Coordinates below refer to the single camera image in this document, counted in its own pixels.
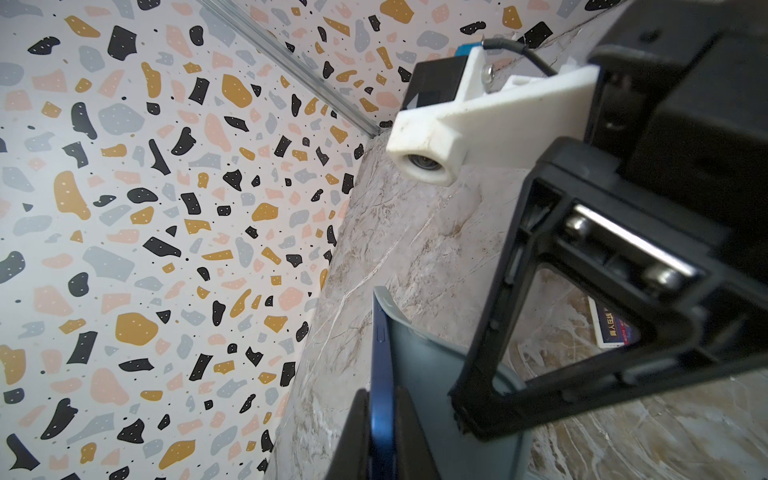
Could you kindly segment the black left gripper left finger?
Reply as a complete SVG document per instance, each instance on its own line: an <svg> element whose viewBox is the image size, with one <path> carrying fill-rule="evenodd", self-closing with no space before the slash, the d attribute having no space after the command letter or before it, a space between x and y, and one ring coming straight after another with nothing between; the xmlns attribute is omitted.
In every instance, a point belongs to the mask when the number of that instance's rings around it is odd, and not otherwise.
<svg viewBox="0 0 768 480"><path fill-rule="evenodd" d="M370 437L369 392L360 389L353 398L325 479L367 480L369 478Z"/></svg>

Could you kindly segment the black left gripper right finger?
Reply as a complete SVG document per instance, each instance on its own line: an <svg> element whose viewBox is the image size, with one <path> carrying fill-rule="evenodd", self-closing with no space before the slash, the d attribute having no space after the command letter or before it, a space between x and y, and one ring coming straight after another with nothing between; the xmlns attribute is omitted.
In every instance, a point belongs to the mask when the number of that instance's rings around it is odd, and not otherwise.
<svg viewBox="0 0 768 480"><path fill-rule="evenodd" d="M409 392L395 388L394 433L399 480L441 478Z"/></svg>

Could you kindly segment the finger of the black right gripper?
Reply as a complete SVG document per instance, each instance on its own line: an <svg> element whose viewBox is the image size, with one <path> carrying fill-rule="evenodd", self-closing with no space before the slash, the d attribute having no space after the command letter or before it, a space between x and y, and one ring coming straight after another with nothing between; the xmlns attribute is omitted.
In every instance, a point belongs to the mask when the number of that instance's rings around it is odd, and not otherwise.
<svg viewBox="0 0 768 480"><path fill-rule="evenodd" d="M767 364L767 241L622 179L616 158L562 137L523 183L488 300L450 397L488 441ZM537 272L588 299L599 352L495 383Z"/></svg>

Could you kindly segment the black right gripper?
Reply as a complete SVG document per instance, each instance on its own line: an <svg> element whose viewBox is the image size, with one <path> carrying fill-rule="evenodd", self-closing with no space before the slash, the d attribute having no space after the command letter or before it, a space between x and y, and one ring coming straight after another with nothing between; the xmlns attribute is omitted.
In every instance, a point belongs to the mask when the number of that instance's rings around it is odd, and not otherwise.
<svg viewBox="0 0 768 480"><path fill-rule="evenodd" d="M714 256L767 278L767 5L636 1L589 54L587 141L621 176L721 225Z"/></svg>

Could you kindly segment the black phone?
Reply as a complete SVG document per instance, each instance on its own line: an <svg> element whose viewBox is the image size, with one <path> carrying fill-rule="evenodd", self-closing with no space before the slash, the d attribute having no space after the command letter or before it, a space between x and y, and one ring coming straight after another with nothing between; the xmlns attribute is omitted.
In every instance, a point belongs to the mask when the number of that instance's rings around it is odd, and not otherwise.
<svg viewBox="0 0 768 480"><path fill-rule="evenodd" d="M396 479L395 383L388 315L382 287L372 301L372 359L369 390L370 479Z"/></svg>

